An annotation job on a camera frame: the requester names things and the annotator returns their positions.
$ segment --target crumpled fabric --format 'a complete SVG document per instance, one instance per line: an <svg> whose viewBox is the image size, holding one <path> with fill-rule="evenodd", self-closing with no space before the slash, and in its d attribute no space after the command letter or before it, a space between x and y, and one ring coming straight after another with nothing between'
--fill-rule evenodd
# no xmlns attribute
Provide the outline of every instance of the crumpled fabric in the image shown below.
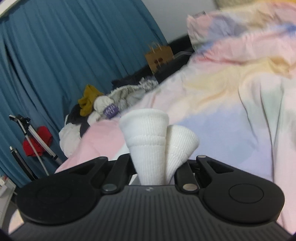
<svg viewBox="0 0 296 241"><path fill-rule="evenodd" d="M74 125L78 125L78 124L81 124L84 120L86 120L87 116L81 116L80 110L81 110L81 108L80 108L79 104L74 105L68 115L68 118L66 120L66 124L72 123Z"/></svg>
<svg viewBox="0 0 296 241"><path fill-rule="evenodd" d="M93 111L87 118L87 123L91 126L93 123L96 123L101 118L101 115Z"/></svg>
<svg viewBox="0 0 296 241"><path fill-rule="evenodd" d="M98 96L104 95L103 93L99 92L94 86L86 85L83 97L78 100L78 104L81 107L80 115L87 116L93 110L93 103Z"/></svg>
<svg viewBox="0 0 296 241"><path fill-rule="evenodd" d="M187 17L188 35L194 50L201 43L209 45L227 37L240 37L246 32L283 24L296 24L296 4L254 2Z"/></svg>
<svg viewBox="0 0 296 241"><path fill-rule="evenodd" d="M114 104L114 100L110 99L108 96L99 96L96 98L94 102L94 110L100 114L103 115L104 110L109 105Z"/></svg>
<svg viewBox="0 0 296 241"><path fill-rule="evenodd" d="M108 97L111 98L120 111L123 111L140 101L146 92L158 86L156 80L142 78L139 85L126 85L113 90Z"/></svg>
<svg viewBox="0 0 296 241"><path fill-rule="evenodd" d="M80 138L80 126L68 123L59 132L59 146L66 157L70 157L77 149Z"/></svg>

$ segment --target bed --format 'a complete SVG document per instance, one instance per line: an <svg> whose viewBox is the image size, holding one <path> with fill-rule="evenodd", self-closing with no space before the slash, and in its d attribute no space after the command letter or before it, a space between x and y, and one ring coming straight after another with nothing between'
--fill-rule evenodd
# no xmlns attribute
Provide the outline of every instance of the bed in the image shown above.
<svg viewBox="0 0 296 241"><path fill-rule="evenodd" d="M296 231L296 4L260 2L189 16L189 63L125 113L155 108L200 139L207 155L275 182L278 223ZM119 117L93 124L57 172L126 153Z"/></svg>

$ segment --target blue curtain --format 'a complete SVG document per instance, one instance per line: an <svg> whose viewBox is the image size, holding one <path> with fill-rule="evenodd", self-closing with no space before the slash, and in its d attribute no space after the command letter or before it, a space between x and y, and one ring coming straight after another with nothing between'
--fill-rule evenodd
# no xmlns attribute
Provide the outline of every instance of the blue curtain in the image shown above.
<svg viewBox="0 0 296 241"><path fill-rule="evenodd" d="M9 114L47 126L53 151L65 160L58 132L85 85L108 93L111 80L147 64L144 54L153 41L166 44L141 0L28 0L15 6L0 21L0 173L18 186L29 182L9 151L12 145L25 157L24 137ZM26 162L44 176L37 159ZM50 173L57 168L48 158L45 164Z"/></svg>

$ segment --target red cloth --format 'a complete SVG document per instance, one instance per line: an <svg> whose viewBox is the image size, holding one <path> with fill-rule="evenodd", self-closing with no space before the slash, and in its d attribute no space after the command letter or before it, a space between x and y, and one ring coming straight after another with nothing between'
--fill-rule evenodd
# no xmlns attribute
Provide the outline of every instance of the red cloth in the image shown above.
<svg viewBox="0 0 296 241"><path fill-rule="evenodd" d="M52 134L49 132L46 126L39 127L36 132L40 136L40 138L46 143L46 145L51 145ZM42 156L42 154L45 152L44 148L35 140L35 138L29 137L29 139L35 147L38 155ZM24 140L22 146L27 156L36 156L27 139Z"/></svg>

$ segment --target purple patch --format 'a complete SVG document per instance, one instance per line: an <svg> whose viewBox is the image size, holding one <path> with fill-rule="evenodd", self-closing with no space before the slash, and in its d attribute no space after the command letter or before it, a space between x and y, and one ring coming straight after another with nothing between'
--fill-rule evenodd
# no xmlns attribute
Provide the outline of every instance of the purple patch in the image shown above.
<svg viewBox="0 0 296 241"><path fill-rule="evenodd" d="M116 105L111 104L104 109L103 113L108 119L111 119L119 113L119 109Z"/></svg>

